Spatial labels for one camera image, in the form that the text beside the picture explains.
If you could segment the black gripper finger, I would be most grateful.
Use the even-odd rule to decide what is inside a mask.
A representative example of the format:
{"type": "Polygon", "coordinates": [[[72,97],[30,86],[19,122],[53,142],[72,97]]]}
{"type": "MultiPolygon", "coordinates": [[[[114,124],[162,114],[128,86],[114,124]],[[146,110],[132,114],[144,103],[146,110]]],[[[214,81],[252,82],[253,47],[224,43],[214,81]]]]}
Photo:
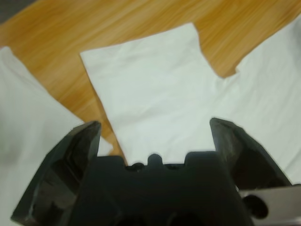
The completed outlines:
{"type": "Polygon", "coordinates": [[[212,118],[210,127],[215,150],[240,190],[291,186],[292,183],[268,152],[231,121],[212,118]]]}
{"type": "Polygon", "coordinates": [[[97,157],[101,124],[73,128],[49,151],[10,219],[22,226],[65,226],[91,161],[97,157]]]}

